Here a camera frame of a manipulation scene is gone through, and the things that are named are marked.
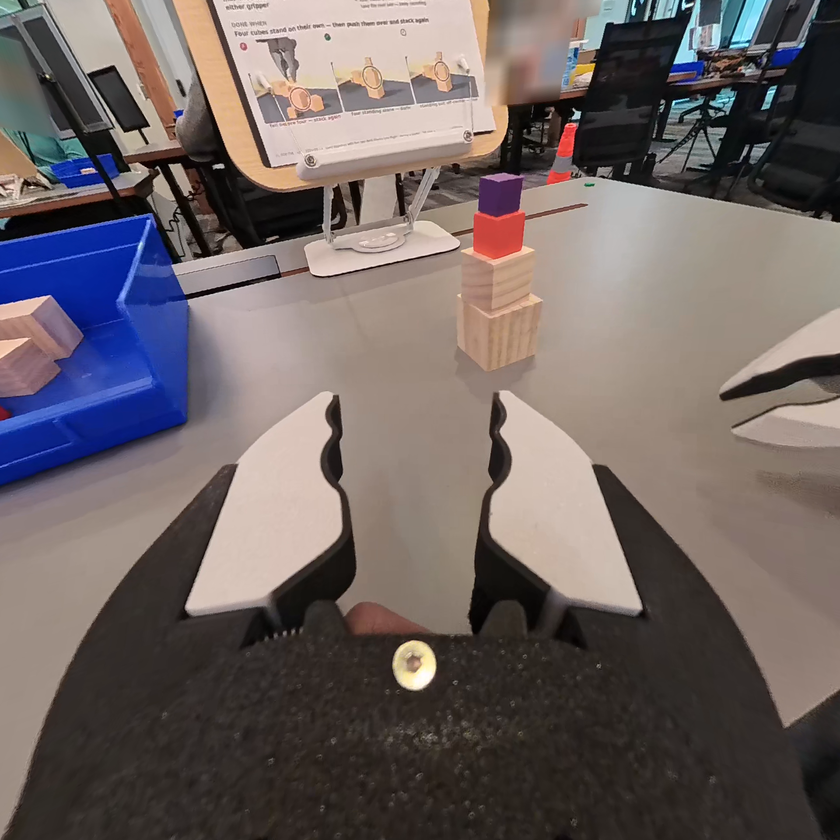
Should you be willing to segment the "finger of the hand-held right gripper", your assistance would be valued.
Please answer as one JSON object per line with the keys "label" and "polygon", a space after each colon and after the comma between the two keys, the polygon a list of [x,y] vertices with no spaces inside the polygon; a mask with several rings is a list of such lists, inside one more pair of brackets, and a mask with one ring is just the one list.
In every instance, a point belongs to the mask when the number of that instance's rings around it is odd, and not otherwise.
{"label": "finger of the hand-held right gripper", "polygon": [[777,406],[733,426],[748,441],[783,448],[839,448],[839,399]]}
{"label": "finger of the hand-held right gripper", "polygon": [[838,376],[839,310],[834,309],[748,363],[721,386],[720,399],[726,402]]}

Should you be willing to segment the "white instruction sheet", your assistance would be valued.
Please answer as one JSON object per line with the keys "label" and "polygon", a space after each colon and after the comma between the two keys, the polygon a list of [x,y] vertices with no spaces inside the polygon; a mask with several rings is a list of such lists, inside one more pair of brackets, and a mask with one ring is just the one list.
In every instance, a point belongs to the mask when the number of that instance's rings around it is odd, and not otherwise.
{"label": "white instruction sheet", "polygon": [[207,5],[270,168],[497,127],[471,2]]}

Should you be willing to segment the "blue plastic bin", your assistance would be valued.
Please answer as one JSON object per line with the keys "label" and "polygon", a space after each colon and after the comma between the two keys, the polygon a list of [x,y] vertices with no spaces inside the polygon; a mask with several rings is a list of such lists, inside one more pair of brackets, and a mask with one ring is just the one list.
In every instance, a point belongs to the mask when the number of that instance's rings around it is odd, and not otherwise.
{"label": "blue plastic bin", "polygon": [[153,216],[4,242],[1,268],[2,303],[51,296],[83,336],[2,398],[2,485],[186,422],[188,304]]}

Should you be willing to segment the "red wooden cube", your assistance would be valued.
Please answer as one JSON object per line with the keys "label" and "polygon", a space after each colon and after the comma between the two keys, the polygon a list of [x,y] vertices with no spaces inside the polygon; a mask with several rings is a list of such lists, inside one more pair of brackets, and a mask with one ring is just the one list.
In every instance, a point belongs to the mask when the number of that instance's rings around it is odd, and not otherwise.
{"label": "red wooden cube", "polygon": [[489,259],[517,254],[523,247],[526,214],[522,210],[501,216],[474,214],[473,250]]}

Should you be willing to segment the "brown wooden desk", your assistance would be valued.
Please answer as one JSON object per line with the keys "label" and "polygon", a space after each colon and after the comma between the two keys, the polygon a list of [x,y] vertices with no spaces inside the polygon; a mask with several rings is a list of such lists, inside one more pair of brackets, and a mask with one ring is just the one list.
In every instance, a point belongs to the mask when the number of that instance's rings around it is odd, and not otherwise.
{"label": "brown wooden desk", "polygon": [[[145,199],[152,194],[154,180],[159,174],[156,169],[146,171],[146,173],[122,173],[112,180],[113,189],[125,200],[130,197]],[[1,218],[43,214],[91,203],[110,202],[112,199],[113,195],[104,182],[78,188],[67,188],[61,185],[49,191],[30,190],[17,200],[3,199]]]}

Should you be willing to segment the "wooden display board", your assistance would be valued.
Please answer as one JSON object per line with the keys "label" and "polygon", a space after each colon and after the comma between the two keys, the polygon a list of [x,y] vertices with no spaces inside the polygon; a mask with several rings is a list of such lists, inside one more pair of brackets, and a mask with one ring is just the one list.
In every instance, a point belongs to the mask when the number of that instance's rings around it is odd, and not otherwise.
{"label": "wooden display board", "polygon": [[[206,96],[209,110],[217,128],[224,151],[234,165],[253,183],[274,192],[291,192],[323,186],[322,182],[304,182],[297,176],[297,163],[270,168],[259,157],[255,135],[247,121],[242,101],[239,99],[232,71],[228,65],[224,44],[219,38],[208,2],[175,2],[193,64]],[[487,50],[488,2],[471,2],[476,21],[480,54],[484,66]],[[486,99],[490,104],[489,94]],[[434,165],[463,163],[494,151],[501,143],[508,126],[508,117],[502,107],[492,107],[496,129],[491,133],[474,134],[471,152],[450,162],[441,160],[410,165],[408,170],[422,170]],[[346,175],[339,182],[363,180],[368,177],[389,175],[384,170],[365,171]]]}

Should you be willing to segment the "orange striped traffic cone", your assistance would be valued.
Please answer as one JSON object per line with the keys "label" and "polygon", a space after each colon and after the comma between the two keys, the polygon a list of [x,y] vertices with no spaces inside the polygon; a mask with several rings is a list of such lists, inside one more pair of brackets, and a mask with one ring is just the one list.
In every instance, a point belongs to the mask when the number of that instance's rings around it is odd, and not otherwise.
{"label": "orange striped traffic cone", "polygon": [[568,122],[563,127],[556,155],[548,175],[547,185],[563,183],[571,179],[577,128],[576,122]]}

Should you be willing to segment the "large wooden cube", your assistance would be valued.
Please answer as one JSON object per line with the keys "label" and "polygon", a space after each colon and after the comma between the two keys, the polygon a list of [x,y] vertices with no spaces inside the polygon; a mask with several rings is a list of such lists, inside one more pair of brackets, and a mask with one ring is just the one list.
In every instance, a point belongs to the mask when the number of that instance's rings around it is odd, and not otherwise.
{"label": "large wooden cube", "polygon": [[1,305],[1,340],[31,339],[52,361],[70,357],[83,333],[51,296]]}
{"label": "large wooden cube", "polygon": [[533,357],[537,351],[543,300],[526,299],[485,311],[457,295],[457,345],[484,371]]}

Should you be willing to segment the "black office chair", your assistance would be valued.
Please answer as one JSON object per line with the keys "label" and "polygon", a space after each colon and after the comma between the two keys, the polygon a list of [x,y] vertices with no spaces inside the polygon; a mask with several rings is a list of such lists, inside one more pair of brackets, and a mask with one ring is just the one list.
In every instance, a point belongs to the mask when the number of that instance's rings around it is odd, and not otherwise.
{"label": "black office chair", "polygon": [[218,222],[243,248],[270,240],[321,235],[324,191],[270,192],[233,166],[196,164],[206,199]]}
{"label": "black office chair", "polygon": [[574,139],[573,164],[594,175],[611,167],[641,175],[659,103],[692,12],[605,27]]}
{"label": "black office chair", "polygon": [[817,23],[801,54],[791,111],[749,176],[768,201],[839,220],[839,23]]}

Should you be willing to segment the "purple wooden cube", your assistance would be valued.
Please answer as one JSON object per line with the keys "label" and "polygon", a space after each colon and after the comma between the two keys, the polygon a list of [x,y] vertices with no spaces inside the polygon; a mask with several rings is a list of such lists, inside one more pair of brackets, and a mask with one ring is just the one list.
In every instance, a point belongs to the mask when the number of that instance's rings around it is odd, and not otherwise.
{"label": "purple wooden cube", "polygon": [[524,177],[510,173],[483,175],[479,179],[478,212],[503,217],[520,211]]}

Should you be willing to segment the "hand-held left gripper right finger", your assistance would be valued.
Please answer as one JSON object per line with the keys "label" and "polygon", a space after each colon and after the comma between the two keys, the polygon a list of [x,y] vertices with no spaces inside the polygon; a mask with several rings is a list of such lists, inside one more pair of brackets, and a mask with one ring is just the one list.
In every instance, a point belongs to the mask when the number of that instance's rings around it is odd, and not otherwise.
{"label": "hand-held left gripper right finger", "polygon": [[470,619],[517,602],[528,621],[571,607],[640,616],[643,602],[595,465],[573,438],[510,391],[493,395],[490,487],[481,503]]}

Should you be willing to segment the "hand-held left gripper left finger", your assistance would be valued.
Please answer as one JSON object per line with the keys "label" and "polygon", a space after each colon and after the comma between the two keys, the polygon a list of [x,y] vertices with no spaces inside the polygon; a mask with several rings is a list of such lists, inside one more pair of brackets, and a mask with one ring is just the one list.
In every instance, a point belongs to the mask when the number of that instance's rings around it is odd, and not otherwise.
{"label": "hand-held left gripper left finger", "polygon": [[185,602],[191,617],[258,608],[301,621],[355,575],[340,399],[321,392],[240,457]]}

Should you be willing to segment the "pale board on stand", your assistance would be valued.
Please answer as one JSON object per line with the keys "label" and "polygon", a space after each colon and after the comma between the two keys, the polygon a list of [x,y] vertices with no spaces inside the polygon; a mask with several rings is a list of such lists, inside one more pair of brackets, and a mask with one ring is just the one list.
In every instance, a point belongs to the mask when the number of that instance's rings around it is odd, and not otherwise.
{"label": "pale board on stand", "polygon": [[42,182],[37,166],[1,131],[1,198],[19,198],[26,185]]}

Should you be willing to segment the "medium wooden cube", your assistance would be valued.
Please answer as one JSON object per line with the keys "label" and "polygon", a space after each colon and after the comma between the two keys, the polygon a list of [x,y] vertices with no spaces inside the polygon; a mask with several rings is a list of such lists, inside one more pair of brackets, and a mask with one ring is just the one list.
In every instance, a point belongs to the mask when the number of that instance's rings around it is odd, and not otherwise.
{"label": "medium wooden cube", "polygon": [[32,338],[1,341],[1,397],[30,396],[61,370]]}
{"label": "medium wooden cube", "polygon": [[490,258],[473,248],[461,251],[461,292],[465,303],[495,312],[529,297],[535,252],[522,246],[518,252]]}

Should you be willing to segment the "small blue bin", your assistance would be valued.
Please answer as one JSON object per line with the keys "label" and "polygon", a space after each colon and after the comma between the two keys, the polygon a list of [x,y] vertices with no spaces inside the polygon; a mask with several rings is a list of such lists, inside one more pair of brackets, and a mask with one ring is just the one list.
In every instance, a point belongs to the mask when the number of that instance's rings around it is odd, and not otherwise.
{"label": "small blue bin", "polygon": [[[111,154],[99,154],[97,157],[109,178],[116,178],[120,174]],[[87,157],[52,164],[49,169],[59,183],[70,189],[103,183],[93,161]]]}

